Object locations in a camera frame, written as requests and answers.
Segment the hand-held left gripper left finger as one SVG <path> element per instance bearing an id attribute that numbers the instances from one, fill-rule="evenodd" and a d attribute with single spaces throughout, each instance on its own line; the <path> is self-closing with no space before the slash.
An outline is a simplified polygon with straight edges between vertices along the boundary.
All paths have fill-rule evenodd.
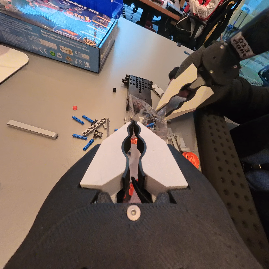
<path id="1" fill-rule="evenodd" d="M 129 183 L 130 137 L 133 121 L 127 122 L 99 145 L 80 186 L 89 189 L 126 189 Z"/>

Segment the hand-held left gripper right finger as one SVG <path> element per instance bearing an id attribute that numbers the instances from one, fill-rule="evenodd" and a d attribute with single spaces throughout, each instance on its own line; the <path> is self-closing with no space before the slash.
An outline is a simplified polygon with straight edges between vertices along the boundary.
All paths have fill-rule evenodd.
<path id="1" fill-rule="evenodd" d="M 135 121 L 137 148 L 143 149 L 139 160 L 139 184 L 145 189 L 184 189 L 188 183 L 166 142 Z"/>

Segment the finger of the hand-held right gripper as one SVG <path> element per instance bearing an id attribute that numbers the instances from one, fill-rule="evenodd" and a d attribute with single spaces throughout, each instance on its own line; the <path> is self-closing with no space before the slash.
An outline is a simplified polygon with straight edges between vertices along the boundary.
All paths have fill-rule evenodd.
<path id="1" fill-rule="evenodd" d="M 190 100 L 185 100 L 181 102 L 180 108 L 175 109 L 169 116 L 166 116 L 166 120 L 172 120 L 176 117 L 179 117 L 183 114 L 193 112 L 201 105 L 204 101 L 206 101 L 210 96 L 214 94 L 213 90 L 207 86 L 201 86 L 197 89 L 194 97 Z"/>
<path id="2" fill-rule="evenodd" d="M 166 91 L 164 92 L 156 107 L 156 111 L 158 112 L 164 107 L 166 107 L 171 102 L 171 99 L 177 96 L 180 93 L 180 90 L 182 90 L 185 86 L 191 91 L 198 89 L 201 86 L 204 86 L 205 80 L 197 74 L 198 69 L 192 63 L 177 78 L 171 80 L 170 84 L 168 85 Z"/>

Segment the light grey connector piece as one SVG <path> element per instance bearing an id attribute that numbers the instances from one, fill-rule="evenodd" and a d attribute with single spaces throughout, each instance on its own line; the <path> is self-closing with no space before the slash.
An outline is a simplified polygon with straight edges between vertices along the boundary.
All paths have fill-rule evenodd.
<path id="1" fill-rule="evenodd" d="M 151 89 L 159 98 L 161 98 L 164 94 L 164 91 L 156 84 L 152 85 Z"/>

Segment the torn clear plastic bag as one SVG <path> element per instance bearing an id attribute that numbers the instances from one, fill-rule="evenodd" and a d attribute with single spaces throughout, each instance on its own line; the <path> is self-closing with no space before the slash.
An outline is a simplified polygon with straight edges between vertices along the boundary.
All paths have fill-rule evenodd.
<path id="1" fill-rule="evenodd" d="M 168 128 L 164 112 L 156 112 L 148 103 L 133 95 L 127 98 L 127 120 L 135 120 L 148 127 L 163 140 L 167 140 Z"/>

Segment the black perforated building block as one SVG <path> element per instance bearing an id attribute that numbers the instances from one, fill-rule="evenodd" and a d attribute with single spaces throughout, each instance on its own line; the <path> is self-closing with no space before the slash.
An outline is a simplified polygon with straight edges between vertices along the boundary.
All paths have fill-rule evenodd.
<path id="1" fill-rule="evenodd" d="M 142 99 L 152 106 L 151 90 L 153 82 L 134 75 L 126 74 L 122 82 L 127 86 L 126 111 L 129 111 L 129 95 Z"/>

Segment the person's right forearm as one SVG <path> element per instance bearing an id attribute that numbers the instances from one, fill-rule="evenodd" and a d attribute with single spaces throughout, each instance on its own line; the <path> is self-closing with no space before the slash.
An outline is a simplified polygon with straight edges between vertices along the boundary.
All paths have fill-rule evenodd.
<path id="1" fill-rule="evenodd" d="M 214 94 L 197 107 L 206 107 L 237 124 L 243 124 L 269 113 L 269 87 L 251 85 L 237 77 L 232 83 L 211 86 Z"/>

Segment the grey long beams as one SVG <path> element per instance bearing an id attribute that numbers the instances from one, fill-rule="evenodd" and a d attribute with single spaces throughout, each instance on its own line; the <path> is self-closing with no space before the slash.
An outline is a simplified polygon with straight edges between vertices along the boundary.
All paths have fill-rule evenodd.
<path id="1" fill-rule="evenodd" d="M 173 133 L 171 128 L 168 128 L 167 130 L 167 144 L 174 146 L 174 148 L 180 152 L 194 151 L 186 146 L 182 133 Z"/>

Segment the orange gear wheel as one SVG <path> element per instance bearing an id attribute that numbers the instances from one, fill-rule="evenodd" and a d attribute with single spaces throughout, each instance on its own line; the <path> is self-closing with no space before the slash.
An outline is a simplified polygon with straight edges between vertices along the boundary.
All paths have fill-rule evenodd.
<path id="1" fill-rule="evenodd" d="M 192 163 L 197 169 L 199 168 L 200 161 L 197 155 L 193 152 L 183 152 L 182 155 Z"/>

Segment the red and white fabric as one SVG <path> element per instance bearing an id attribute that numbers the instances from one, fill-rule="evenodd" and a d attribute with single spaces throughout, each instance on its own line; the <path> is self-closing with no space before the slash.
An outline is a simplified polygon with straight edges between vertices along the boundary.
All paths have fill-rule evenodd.
<path id="1" fill-rule="evenodd" d="M 183 12 L 186 14 L 190 12 L 206 22 L 223 2 L 223 0 L 189 0 Z"/>

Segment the black dimpled pad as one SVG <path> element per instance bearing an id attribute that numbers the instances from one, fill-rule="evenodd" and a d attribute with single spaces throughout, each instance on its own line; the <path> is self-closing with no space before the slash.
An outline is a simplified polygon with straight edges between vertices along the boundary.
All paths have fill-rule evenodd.
<path id="1" fill-rule="evenodd" d="M 268 240 L 223 116 L 206 109 L 194 113 L 201 171 L 224 202 L 248 249 L 269 268 Z"/>

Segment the wooden-edged desk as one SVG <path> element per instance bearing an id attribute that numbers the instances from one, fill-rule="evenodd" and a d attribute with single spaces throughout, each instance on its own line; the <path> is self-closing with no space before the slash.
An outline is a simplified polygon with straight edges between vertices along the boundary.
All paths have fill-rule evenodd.
<path id="1" fill-rule="evenodd" d="M 157 2 L 154 2 L 154 1 L 151 1 L 151 0 L 139 0 L 140 2 L 142 2 L 143 4 L 157 10 L 158 12 L 161 12 L 162 14 L 178 21 L 180 19 L 180 17 L 182 16 L 181 14 L 180 15 L 177 15 L 169 10 L 167 10 L 165 8 L 165 5 L 160 5 L 158 4 Z"/>

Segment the long light grey beam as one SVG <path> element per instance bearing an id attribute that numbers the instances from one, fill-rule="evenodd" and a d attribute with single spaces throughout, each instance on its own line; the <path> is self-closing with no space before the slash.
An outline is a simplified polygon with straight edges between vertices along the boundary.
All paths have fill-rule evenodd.
<path id="1" fill-rule="evenodd" d="M 25 124 L 25 123 L 17 122 L 17 121 L 14 121 L 14 120 L 9 120 L 6 124 L 9 127 L 12 127 L 12 128 L 18 129 L 18 130 L 22 130 L 22 131 L 25 131 L 25 132 L 29 132 L 29 133 L 32 133 L 32 134 L 35 134 L 35 135 L 43 136 L 43 137 L 46 137 L 46 138 L 49 138 L 49 139 L 55 140 L 55 139 L 58 138 L 58 134 L 55 133 L 55 132 L 48 131 L 48 130 L 38 128 L 38 127 L 35 127 L 35 126 L 31 126 L 31 125 L 28 125 L 28 124 Z"/>

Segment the blue plastic bin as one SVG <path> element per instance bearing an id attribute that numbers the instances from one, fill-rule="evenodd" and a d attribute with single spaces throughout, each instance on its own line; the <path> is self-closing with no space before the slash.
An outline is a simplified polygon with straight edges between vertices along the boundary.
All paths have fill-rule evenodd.
<path id="1" fill-rule="evenodd" d="M 100 13 L 118 19 L 123 11 L 123 0 L 99 0 L 97 7 Z"/>

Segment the white stand base board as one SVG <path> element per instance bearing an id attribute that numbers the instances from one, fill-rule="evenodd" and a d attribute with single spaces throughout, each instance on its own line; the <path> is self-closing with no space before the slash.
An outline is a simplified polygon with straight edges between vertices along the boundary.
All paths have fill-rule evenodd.
<path id="1" fill-rule="evenodd" d="M 18 50 L 0 45 L 0 83 L 28 64 L 28 56 Z"/>

